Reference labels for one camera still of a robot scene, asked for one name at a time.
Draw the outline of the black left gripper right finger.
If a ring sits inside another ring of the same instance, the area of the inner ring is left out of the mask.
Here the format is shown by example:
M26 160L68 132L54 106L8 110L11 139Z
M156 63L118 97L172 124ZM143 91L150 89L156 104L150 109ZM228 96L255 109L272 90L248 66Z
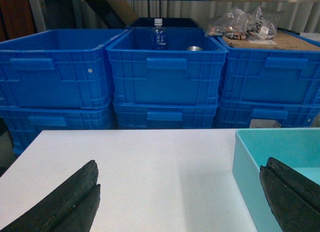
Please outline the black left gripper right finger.
M260 166L267 203L284 232L320 230L320 186L274 157Z

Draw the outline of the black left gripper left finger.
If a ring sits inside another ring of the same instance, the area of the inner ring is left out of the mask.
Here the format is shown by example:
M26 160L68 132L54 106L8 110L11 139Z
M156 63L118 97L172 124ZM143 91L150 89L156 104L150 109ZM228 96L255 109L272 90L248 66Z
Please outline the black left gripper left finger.
M99 170L90 160L2 232L89 232L101 200Z

